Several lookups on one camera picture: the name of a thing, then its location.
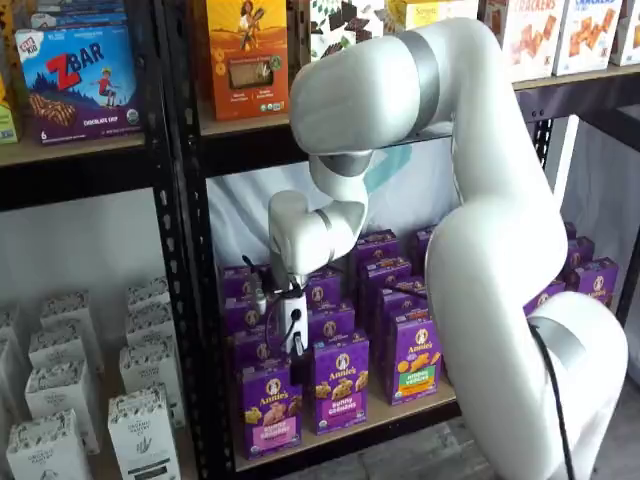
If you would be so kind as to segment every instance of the black cable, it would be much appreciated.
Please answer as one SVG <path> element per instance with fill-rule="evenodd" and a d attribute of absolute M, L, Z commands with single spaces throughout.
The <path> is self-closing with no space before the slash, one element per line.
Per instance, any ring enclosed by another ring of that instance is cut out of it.
<path fill-rule="evenodd" d="M 571 447 L 569 446 L 567 428 L 564 423 L 564 412 L 562 411 L 562 402 L 560 401 L 560 388 L 558 387 L 556 371 L 553 368 L 553 362 L 551 362 L 549 350 L 547 349 L 547 346 L 545 345 L 540 332 L 538 332 L 538 327 L 535 325 L 529 325 L 529 330 L 531 330 L 531 335 L 533 335 L 533 339 L 538 344 L 538 348 L 540 349 L 540 353 L 542 354 L 542 359 L 544 360 L 544 365 L 549 372 L 549 378 L 551 378 L 551 388 L 553 389 L 553 394 L 556 397 L 556 411 L 558 412 L 558 424 L 560 426 L 560 436 L 562 437 L 562 452 L 564 453 L 564 464 L 567 468 L 567 477 L 569 480 L 575 480 L 576 474 L 573 471 Z"/>

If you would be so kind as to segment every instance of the white product box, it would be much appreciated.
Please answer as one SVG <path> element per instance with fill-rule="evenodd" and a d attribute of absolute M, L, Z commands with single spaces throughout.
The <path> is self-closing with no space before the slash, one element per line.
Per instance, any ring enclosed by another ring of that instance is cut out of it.
<path fill-rule="evenodd" d="M 640 1 L 622 0 L 618 29 L 613 37 L 611 62 L 616 65 L 640 63 Z"/>
<path fill-rule="evenodd" d="M 0 340 L 0 394 L 5 407 L 18 422 L 29 420 L 29 407 L 24 400 L 24 387 L 29 374 L 14 350 L 13 343 Z"/>
<path fill-rule="evenodd" d="M 89 292 L 68 293 L 50 298 L 42 306 L 40 322 L 47 328 L 62 320 L 77 319 L 82 325 L 82 338 L 85 342 L 89 365 L 98 372 L 104 372 L 104 361 L 96 326 L 89 311 Z"/>
<path fill-rule="evenodd" d="M 170 300 L 169 283 L 165 276 L 156 277 L 145 284 L 127 288 L 127 306 L 130 311 L 152 302 L 168 303 Z"/>
<path fill-rule="evenodd" d="M 108 423 L 123 480 L 180 480 L 163 387 L 112 398 Z"/>
<path fill-rule="evenodd" d="M 65 320 L 31 336 L 29 359 L 33 368 L 52 367 L 59 363 L 87 359 L 82 327 L 78 320 Z"/>
<path fill-rule="evenodd" d="M 85 451 L 91 455 L 100 453 L 104 429 L 92 374 L 82 360 L 36 368 L 25 390 L 33 418 L 72 409 Z"/>
<path fill-rule="evenodd" d="M 553 73 L 607 68 L 622 0 L 566 0 Z"/>
<path fill-rule="evenodd" d="M 31 369 L 29 363 L 29 322 L 21 315 L 17 304 L 0 306 L 0 339 L 6 338 L 14 344 L 15 351 L 24 360 L 25 368 Z"/>
<path fill-rule="evenodd" d="M 565 0 L 487 0 L 484 23 L 502 47 L 512 82 L 551 75 L 564 3 Z"/>
<path fill-rule="evenodd" d="M 7 459 L 16 480 L 93 480 L 73 410 L 15 425 Z"/>
<path fill-rule="evenodd" d="M 152 340 L 120 352 L 120 374 L 127 393 L 153 385 L 164 385 L 173 425 L 183 427 L 184 403 L 175 349 L 168 340 Z"/>

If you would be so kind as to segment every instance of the snack box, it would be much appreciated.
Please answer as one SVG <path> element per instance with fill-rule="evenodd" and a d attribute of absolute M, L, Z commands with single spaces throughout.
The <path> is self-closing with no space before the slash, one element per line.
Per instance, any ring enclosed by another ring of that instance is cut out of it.
<path fill-rule="evenodd" d="M 386 350 L 385 390 L 391 405 L 436 393 L 442 348 L 426 309 L 393 320 Z"/>
<path fill-rule="evenodd" d="M 92 480 L 73 410 L 14 425 L 7 459 L 15 480 Z"/>
<path fill-rule="evenodd" d="M 127 288 L 127 308 L 130 312 L 153 302 L 169 303 L 170 301 L 169 283 L 164 275 Z"/>
<path fill-rule="evenodd" d="M 381 288 L 378 290 L 373 319 L 373 338 L 376 339 L 376 342 L 374 342 L 375 349 L 373 358 L 376 361 L 383 360 L 385 348 L 384 339 L 387 338 L 389 333 L 389 314 L 400 309 L 411 310 L 414 308 L 427 308 L 427 288 L 424 284 L 423 277 L 407 277 L 396 283 L 395 287 L 424 295 L 425 298 L 420 298 L 397 290 L 391 290 L 389 288 Z"/>
<path fill-rule="evenodd" d="M 309 311 L 309 344 L 347 335 L 355 330 L 356 311 L 351 300 L 324 303 Z"/>
<path fill-rule="evenodd" d="M 300 444 L 302 386 L 291 384 L 291 362 L 274 358 L 242 370 L 240 395 L 247 458 Z"/>
<path fill-rule="evenodd" d="M 309 276 L 305 288 L 307 305 L 314 308 L 322 303 L 340 303 L 341 275 L 331 268 L 321 268 Z"/>
<path fill-rule="evenodd" d="M 164 385 L 173 425 L 184 427 L 184 402 L 173 345 L 151 340 L 120 351 L 120 375 L 127 393 L 153 385 Z"/>
<path fill-rule="evenodd" d="M 607 68 L 622 0 L 566 0 L 553 73 Z"/>
<path fill-rule="evenodd" d="M 126 25 L 16 33 L 43 145 L 140 130 Z"/>
<path fill-rule="evenodd" d="M 180 480 L 180 464 L 162 386 L 110 399 L 107 423 L 123 480 Z"/>
<path fill-rule="evenodd" d="M 640 63 L 640 2 L 637 0 L 622 0 L 618 28 L 611 48 L 611 63 Z"/>
<path fill-rule="evenodd" d="M 473 18 L 478 0 L 388 0 L 384 31 L 400 33 L 447 18 Z"/>
<path fill-rule="evenodd" d="M 613 295 L 618 265 L 609 257 L 583 263 L 567 275 L 567 290 L 584 293 L 604 304 Z"/>
<path fill-rule="evenodd" d="M 84 360 L 35 368 L 24 392 L 33 418 L 73 410 L 85 451 L 100 453 L 104 424 L 92 372 Z"/>
<path fill-rule="evenodd" d="M 44 328 L 70 319 L 80 320 L 82 341 L 89 355 L 89 366 L 100 373 L 104 372 L 100 332 L 91 317 L 87 290 L 58 295 L 44 302 L 40 312 L 40 323 Z"/>
<path fill-rule="evenodd" d="M 512 82 L 551 75 L 564 4 L 565 0 L 487 0 L 484 23 L 502 47 Z"/>
<path fill-rule="evenodd" d="M 587 237 L 578 237 L 575 240 L 569 240 L 567 260 L 562 269 L 563 274 L 568 274 L 581 263 L 593 260 L 594 249 L 595 244 Z"/>
<path fill-rule="evenodd" d="M 4 406 L 16 421 L 31 418 L 24 399 L 28 376 L 29 372 L 25 370 L 13 344 L 6 339 L 0 340 L 0 395 Z"/>
<path fill-rule="evenodd" d="M 527 316 L 530 315 L 536 308 L 549 300 L 550 297 L 553 297 L 557 293 L 564 292 L 565 287 L 565 282 L 557 278 L 554 279 L 547 288 L 533 297 L 533 299 L 524 306 L 524 314 Z"/>
<path fill-rule="evenodd" d="M 289 109 L 283 0 L 207 0 L 217 120 Z"/>

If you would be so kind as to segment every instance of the orange box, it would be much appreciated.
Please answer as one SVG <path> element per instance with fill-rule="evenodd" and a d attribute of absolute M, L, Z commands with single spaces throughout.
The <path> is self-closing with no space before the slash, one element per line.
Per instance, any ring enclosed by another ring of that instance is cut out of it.
<path fill-rule="evenodd" d="M 216 119 L 289 107 L 285 0 L 207 0 Z"/>

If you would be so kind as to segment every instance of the gray tile floor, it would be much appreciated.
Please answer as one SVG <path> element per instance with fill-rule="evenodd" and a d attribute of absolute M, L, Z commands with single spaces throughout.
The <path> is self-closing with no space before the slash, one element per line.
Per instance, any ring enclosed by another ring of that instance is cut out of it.
<path fill-rule="evenodd" d="M 640 387 L 628 380 L 593 480 L 640 478 Z M 436 425 L 280 480 L 495 480 L 461 419 Z"/>

